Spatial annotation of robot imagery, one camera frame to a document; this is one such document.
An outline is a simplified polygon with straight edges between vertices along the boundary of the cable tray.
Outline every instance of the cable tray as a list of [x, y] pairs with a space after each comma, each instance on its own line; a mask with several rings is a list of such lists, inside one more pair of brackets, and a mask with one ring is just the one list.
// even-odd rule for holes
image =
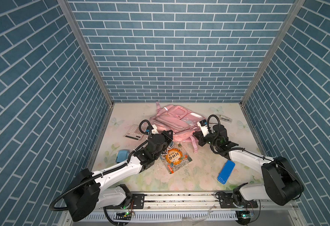
[[[127, 220], [117, 220], [114, 219], [113, 216], [116, 213], [124, 212], [123, 210], [117, 210], [115, 212], [111, 212], [111, 210], [107, 210], [108, 215], [112, 220], [118, 222], [129, 222]], [[168, 211], [139, 211], [135, 212], [135, 215], [131, 219], [131, 223], [150, 223], [150, 222], [174, 222], [174, 221], [182, 221], [191, 218], [191, 220], [197, 221], [201, 220], [208, 214], [208, 211], [172, 211], [171, 213]], [[237, 220], [235, 211], [232, 210], [224, 210], [224, 211], [216, 211], [215, 213], [210, 213], [205, 219], [206, 221], [233, 221]], [[107, 221], [103, 212], [92, 212], [81, 222], [100, 222]]]

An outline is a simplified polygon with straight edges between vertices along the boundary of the calculator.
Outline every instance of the calculator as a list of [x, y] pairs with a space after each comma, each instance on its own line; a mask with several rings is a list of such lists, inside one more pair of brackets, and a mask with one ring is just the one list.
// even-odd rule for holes
[[131, 125], [131, 128], [127, 131], [124, 137], [132, 139], [132, 140], [140, 140], [144, 136], [143, 133], [140, 132], [138, 125]]

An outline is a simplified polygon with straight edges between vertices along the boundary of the pink backpack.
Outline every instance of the pink backpack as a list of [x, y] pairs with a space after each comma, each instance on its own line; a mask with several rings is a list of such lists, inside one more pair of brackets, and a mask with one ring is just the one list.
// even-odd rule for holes
[[194, 152], [197, 152], [197, 139], [192, 134], [200, 130], [197, 122], [205, 118], [180, 105], [168, 105], [160, 108], [159, 102], [156, 102], [156, 106], [157, 114], [150, 118], [150, 123], [157, 126], [157, 131], [161, 133], [163, 130], [172, 130], [173, 141], [191, 141]]

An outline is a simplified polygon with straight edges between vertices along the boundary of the black cable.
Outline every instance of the black cable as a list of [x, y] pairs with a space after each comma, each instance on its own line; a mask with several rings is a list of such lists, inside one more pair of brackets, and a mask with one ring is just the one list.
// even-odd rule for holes
[[[257, 156], [258, 158], [262, 158], [262, 159], [264, 159], [264, 160], [268, 160], [268, 161], [271, 161], [271, 162], [272, 162], [272, 160], [269, 160], [269, 159], [265, 158], [264, 156], [258, 156], [258, 155], [256, 155], [256, 154], [250, 152], [250, 151], [245, 150], [245, 148], [242, 149], [242, 150], [248, 152], [249, 154], [252, 154], [253, 156]], [[294, 179], [296, 180], [296, 182], [297, 182], [297, 183], [299, 184], [299, 186], [302, 188], [301, 183], [298, 182], [297, 178], [296, 178], [293, 174], [291, 174], [286, 168], [284, 168], [284, 167], [281, 166], [280, 164], [277, 164], [277, 165], [280, 166], [280, 167], [282, 167], [282, 168], [283, 168], [285, 171], [287, 171], [292, 177], [294, 177]], [[301, 192], [301, 193], [298, 195], [297, 198], [294, 198], [294, 199], [292, 199], [292, 200], [299, 199], [299, 198], [301, 197], [302, 193], [303, 193], [303, 192]]]
[[211, 119], [212, 117], [216, 118], [216, 120], [218, 121], [218, 125], [219, 125], [219, 127], [220, 127], [220, 120], [219, 120], [218, 116], [216, 116], [216, 115], [210, 115], [210, 116], [208, 117], [208, 123], [207, 123], [207, 127], [208, 127], [208, 131], [209, 131], [209, 133], [212, 133], [211, 130], [210, 130], [210, 126], [209, 126], [209, 124], [210, 124], [210, 119]]
[[124, 163], [116, 168], [113, 168], [113, 169], [109, 169], [101, 174], [97, 174], [96, 176], [93, 176], [91, 178], [88, 178], [86, 180], [84, 180], [83, 182], [79, 183], [78, 185], [74, 186], [73, 188], [71, 189], [68, 189], [67, 191], [63, 192], [62, 194], [60, 194], [57, 198], [55, 198], [52, 203], [50, 204], [49, 206], [49, 209], [51, 211], [64, 211], [64, 210], [68, 210], [68, 207], [67, 206], [64, 206], [64, 207], [55, 207], [56, 203], [61, 200], [64, 196], [66, 196], [68, 193], [70, 192], [73, 192], [74, 190], [78, 189], [79, 187], [91, 182], [91, 181], [94, 181], [95, 179], [97, 178], [100, 178], [106, 174], [109, 174], [109, 173], [112, 173], [112, 172], [115, 172], [119, 169], [122, 169], [123, 167], [127, 166], [127, 163]]
[[151, 128], [152, 128], [152, 126], [151, 126], [151, 123], [150, 123], [150, 121], [149, 120], [142, 120], [141, 122], [140, 122], [140, 125], [139, 125], [139, 130], [140, 130], [140, 132], [141, 133], [143, 133], [143, 134], [148, 134], [148, 133], [146, 133], [146, 132], [144, 132], [144, 131], [142, 131], [142, 124], [144, 123], [144, 122], [147, 122], [147, 124], [150, 126], [150, 133], [151, 133]]
[[208, 117], [208, 123], [207, 123], [207, 127], [208, 127], [208, 131], [209, 131], [209, 133], [212, 133], [212, 131], [210, 130], [210, 126], [209, 126], [209, 124], [210, 124], [210, 119], [211, 119], [212, 117], [214, 117], [214, 118], [217, 120], [219, 128], [218, 128], [218, 131], [217, 131], [217, 135], [213, 138], [213, 141], [210, 143], [210, 150], [211, 150], [214, 154], [219, 154], [219, 152], [217, 152], [217, 151], [214, 150], [214, 142], [215, 142], [215, 140], [216, 140], [216, 139], [219, 137], [219, 135], [220, 135], [220, 125], [221, 125], [221, 124], [220, 124], [220, 120], [219, 120], [218, 116], [216, 116], [216, 115], [210, 115], [210, 116]]
[[104, 211], [104, 214], [105, 214], [107, 220], [108, 220], [111, 224], [116, 225], [116, 226], [124, 226], [124, 225], [127, 225], [127, 224], [128, 224], [128, 222], [115, 222], [115, 221], [113, 221], [113, 220], [109, 217], [109, 215], [108, 215], [108, 213], [107, 213], [107, 210], [106, 210], [106, 207], [103, 208], [103, 211]]
[[142, 146], [144, 146], [147, 142], [149, 142], [149, 140], [145, 140], [142, 144], [140, 144], [136, 149], [135, 152], [138, 151]]
[[221, 194], [221, 193], [226, 193], [226, 192], [219, 191], [219, 192], [215, 193], [215, 197], [216, 197], [217, 199], [220, 199], [220, 197], [217, 197], [217, 196], [218, 196], [219, 194]]
[[249, 222], [248, 224], [253, 223], [254, 221], [258, 220], [258, 218], [259, 218], [259, 216], [260, 216], [260, 210], [262, 209], [262, 206], [261, 206], [261, 204], [260, 204], [260, 200], [258, 200], [258, 201], [259, 201], [259, 214], [258, 214], [258, 216], [256, 217], [255, 220]]
[[135, 153], [135, 150], [131, 151], [131, 153], [127, 157], [127, 163], [130, 162], [131, 156]]
[[81, 186], [83, 186], [83, 185], [85, 185], [85, 184], [87, 184], [87, 183], [89, 183], [89, 182], [91, 182], [91, 181], [93, 181], [93, 180], [95, 180], [95, 179], [97, 179], [97, 178], [100, 178], [100, 177], [102, 177], [102, 174], [97, 174], [96, 176], [91, 177], [91, 178], [89, 178], [89, 179], [87, 179], [87, 180], [84, 180], [82, 183], [78, 184], [77, 186], [74, 186], [73, 188], [71, 188], [71, 189], [69, 189], [69, 190], [63, 192], [62, 194], [60, 194], [57, 198], [55, 198], [55, 199], [53, 200], [53, 202], [52, 202], [52, 203], [50, 204], [50, 206], [49, 206], [49, 209], [50, 209], [51, 211], [64, 211], [64, 210], [68, 210], [68, 207], [67, 207], [67, 206], [65, 206], [65, 207], [55, 207], [55, 204], [56, 204], [59, 200], [61, 200], [64, 196], [66, 196], [68, 193], [70, 193], [70, 192], [76, 190], [77, 188], [79, 188], [79, 187], [81, 187]]

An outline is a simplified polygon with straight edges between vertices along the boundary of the backpack strap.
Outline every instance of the backpack strap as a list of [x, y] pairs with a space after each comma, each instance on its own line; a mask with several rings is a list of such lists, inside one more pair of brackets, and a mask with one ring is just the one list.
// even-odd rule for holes
[[156, 101], [156, 107], [157, 107], [156, 112], [158, 113], [161, 110], [160, 103], [158, 101]]
[[194, 153], [197, 153], [198, 152], [198, 146], [196, 145], [195, 137], [190, 136], [190, 139], [191, 139], [192, 146], [194, 147]]

